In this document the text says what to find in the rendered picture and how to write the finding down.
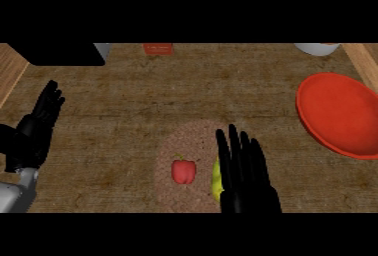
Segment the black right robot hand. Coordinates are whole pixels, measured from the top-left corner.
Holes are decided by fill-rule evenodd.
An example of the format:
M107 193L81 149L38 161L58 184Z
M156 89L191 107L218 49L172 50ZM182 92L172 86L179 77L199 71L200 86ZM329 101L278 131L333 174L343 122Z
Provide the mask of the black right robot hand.
M270 184L265 157L259 143L244 131L228 125L228 135L215 131L222 192L222 213L280 214L275 189Z

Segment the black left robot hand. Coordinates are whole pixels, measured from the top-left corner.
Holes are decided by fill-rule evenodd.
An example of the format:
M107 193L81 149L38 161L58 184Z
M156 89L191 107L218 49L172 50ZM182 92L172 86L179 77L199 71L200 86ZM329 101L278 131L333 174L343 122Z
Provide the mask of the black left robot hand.
M17 126L11 128L0 124L0 154L5 155L5 172L14 173L20 168L39 168L42 165L63 102L57 82L50 80L32 112L22 117Z

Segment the brown woven oval placemat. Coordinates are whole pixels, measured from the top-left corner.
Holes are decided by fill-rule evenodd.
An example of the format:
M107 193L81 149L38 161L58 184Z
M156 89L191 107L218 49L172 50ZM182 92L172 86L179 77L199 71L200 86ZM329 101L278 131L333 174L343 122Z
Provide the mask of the brown woven oval placemat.
M153 184L162 212L219 212L211 190L212 164L218 155L216 129L227 131L227 124L211 119L197 119L179 124L160 142ZM190 184L177 184L171 177L171 164L179 159L194 162L196 174Z

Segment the red bell pepper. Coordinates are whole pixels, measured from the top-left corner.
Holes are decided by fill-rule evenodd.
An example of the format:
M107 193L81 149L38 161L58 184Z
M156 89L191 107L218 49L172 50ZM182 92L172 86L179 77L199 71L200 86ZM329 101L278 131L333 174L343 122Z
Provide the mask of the red bell pepper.
M182 155L174 154L175 160L171 163L171 178L177 184L190 184L196 175L196 164L185 160Z

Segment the red bowl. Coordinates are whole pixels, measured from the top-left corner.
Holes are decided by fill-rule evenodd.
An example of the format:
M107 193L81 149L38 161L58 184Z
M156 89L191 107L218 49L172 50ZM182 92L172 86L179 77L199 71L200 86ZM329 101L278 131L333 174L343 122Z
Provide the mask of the red bowl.
M306 76L295 92L304 129L335 153L378 160L378 94L348 76L320 72Z

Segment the yellow banana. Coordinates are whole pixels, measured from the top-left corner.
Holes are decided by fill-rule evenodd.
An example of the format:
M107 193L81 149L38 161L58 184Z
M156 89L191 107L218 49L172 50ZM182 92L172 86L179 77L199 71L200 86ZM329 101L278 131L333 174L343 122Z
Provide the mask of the yellow banana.
M221 184L219 161L215 160L212 164L212 176L211 176L211 193L215 201L219 201L219 195L222 191L224 189Z

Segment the black appliance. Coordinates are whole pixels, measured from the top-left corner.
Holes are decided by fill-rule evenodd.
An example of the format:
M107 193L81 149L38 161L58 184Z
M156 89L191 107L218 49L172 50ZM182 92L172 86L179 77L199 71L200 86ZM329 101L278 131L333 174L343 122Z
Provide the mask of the black appliance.
M103 66L109 43L16 43L8 46L35 66Z

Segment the red box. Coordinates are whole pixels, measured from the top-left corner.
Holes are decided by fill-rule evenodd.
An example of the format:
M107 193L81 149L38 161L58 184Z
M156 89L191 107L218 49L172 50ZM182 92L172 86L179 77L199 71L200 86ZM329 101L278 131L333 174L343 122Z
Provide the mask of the red box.
M146 55L171 55L172 44L171 43L144 43L143 50Z

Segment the white round container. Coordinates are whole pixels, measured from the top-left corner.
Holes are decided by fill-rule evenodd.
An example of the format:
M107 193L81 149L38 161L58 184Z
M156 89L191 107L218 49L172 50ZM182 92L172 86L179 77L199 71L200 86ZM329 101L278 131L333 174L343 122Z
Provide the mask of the white round container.
M324 43L295 43L295 47L306 54L312 56L327 56L336 50L339 44Z

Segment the pale wooden board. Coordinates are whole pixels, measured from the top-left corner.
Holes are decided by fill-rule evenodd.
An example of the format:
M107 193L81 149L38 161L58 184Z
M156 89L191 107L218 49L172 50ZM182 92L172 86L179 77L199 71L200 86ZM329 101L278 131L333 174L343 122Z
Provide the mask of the pale wooden board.
M378 93L378 43L343 43L342 48L364 85Z

